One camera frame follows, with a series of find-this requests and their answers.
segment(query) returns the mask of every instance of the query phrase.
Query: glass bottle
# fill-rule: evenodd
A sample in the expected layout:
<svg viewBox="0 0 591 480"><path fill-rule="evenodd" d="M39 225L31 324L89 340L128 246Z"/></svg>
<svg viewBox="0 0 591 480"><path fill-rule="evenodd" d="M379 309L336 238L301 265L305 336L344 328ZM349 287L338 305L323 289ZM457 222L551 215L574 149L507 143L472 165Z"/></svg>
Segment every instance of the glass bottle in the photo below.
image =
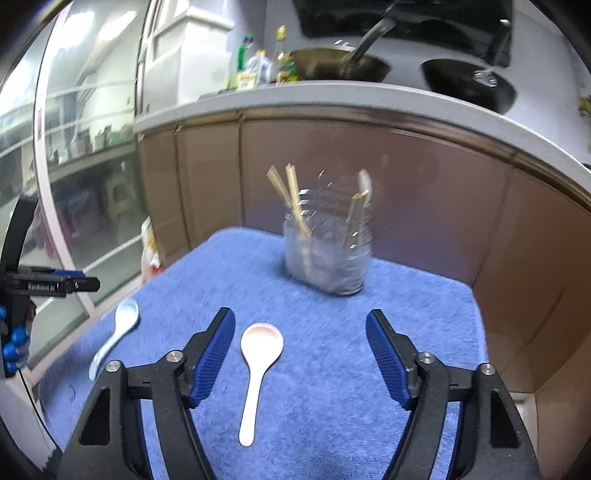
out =
<svg viewBox="0 0 591 480"><path fill-rule="evenodd" d="M286 53L283 62L282 82L297 82L300 76L297 73L296 64L290 54Z"/></svg>
<svg viewBox="0 0 591 480"><path fill-rule="evenodd" d="M284 67L285 57L285 53L283 52L283 44L286 36L287 27L285 25L282 25L277 29L277 33L275 35L275 53L273 54L273 58L271 59L271 83L281 83L281 80L278 80L278 77L283 77L281 75Z"/></svg>

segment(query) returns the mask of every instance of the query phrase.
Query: wooden chopsticks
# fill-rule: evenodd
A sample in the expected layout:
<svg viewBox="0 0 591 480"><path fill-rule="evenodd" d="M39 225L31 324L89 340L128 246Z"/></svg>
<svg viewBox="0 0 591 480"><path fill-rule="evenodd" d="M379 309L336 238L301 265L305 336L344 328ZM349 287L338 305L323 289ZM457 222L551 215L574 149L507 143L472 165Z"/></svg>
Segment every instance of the wooden chopsticks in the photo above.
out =
<svg viewBox="0 0 591 480"><path fill-rule="evenodd" d="M287 164L285 167L285 173L287 175L287 183L290 188L289 192L287 191L287 188L285 188L285 184L283 183L279 172L275 168L275 165L269 168L269 171L267 172L267 178L275 187L275 190L283 199L285 205L291 209L291 213L294 216L301 233L303 233L305 236L310 236L312 235L312 232L304 220L304 215L301 211L300 189L297 184L296 168L291 164Z"/></svg>
<svg viewBox="0 0 591 480"><path fill-rule="evenodd" d="M351 204L349 205L349 213L347 215L345 248L351 248L359 241L363 225L363 217L365 216L365 200L368 193L369 192L365 190L364 192L356 193L351 197Z"/></svg>

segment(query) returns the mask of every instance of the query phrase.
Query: shelf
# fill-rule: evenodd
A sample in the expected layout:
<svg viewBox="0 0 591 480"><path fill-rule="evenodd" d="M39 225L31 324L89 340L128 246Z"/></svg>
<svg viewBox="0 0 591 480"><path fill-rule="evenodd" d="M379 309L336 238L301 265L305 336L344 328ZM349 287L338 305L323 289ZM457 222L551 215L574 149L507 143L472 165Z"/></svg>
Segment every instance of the shelf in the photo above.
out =
<svg viewBox="0 0 591 480"><path fill-rule="evenodd" d="M49 181L54 183L80 171L87 170L111 160L116 160L117 158L124 157L135 151L135 141L131 141L91 153L90 155L75 160L66 161L61 165L57 165L53 168L50 167Z"/></svg>

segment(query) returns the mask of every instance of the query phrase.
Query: plastic bottle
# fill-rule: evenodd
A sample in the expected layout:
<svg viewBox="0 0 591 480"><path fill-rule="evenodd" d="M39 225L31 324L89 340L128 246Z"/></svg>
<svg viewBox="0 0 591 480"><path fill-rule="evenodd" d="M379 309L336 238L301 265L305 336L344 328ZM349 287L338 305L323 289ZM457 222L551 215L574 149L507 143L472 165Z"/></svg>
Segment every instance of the plastic bottle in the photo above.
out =
<svg viewBox="0 0 591 480"><path fill-rule="evenodd" d="M243 73L238 75L238 89L248 90L258 85L266 85L271 79L271 61L265 50L258 50L251 58Z"/></svg>
<svg viewBox="0 0 591 480"><path fill-rule="evenodd" d="M252 34L245 35L242 43L238 47L236 51L236 71L230 75L228 90L235 90L238 88L238 78L240 74L244 72L246 62L249 60L248 50L252 47L253 41L254 36Z"/></svg>

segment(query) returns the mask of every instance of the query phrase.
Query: blue towel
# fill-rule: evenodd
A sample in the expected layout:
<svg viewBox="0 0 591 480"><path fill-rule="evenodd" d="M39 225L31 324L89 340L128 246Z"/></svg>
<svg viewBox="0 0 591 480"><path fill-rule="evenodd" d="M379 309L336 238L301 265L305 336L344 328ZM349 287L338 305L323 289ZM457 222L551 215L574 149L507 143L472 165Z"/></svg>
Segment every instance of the blue towel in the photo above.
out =
<svg viewBox="0 0 591 480"><path fill-rule="evenodd" d="M289 278L280 237L249 229L218 232L134 298L140 325L107 358L128 367L182 349L222 306L236 314L236 334L213 391L191 411L220 480L382 478L408 413L390 399L365 337L373 308L419 351L448 365L476 368L486 361L482 320L468 286L373 260L359 294L327 296ZM111 313L43 378L41 402L62 448L92 387L90 361L113 322ZM262 383L254 444L243 447L238 430L249 373L240 339L256 322L276 325L285 347ZM448 408L433 479L446 477L458 411L458 405ZM149 401L142 401L142 415L154 478L166 479Z"/></svg>

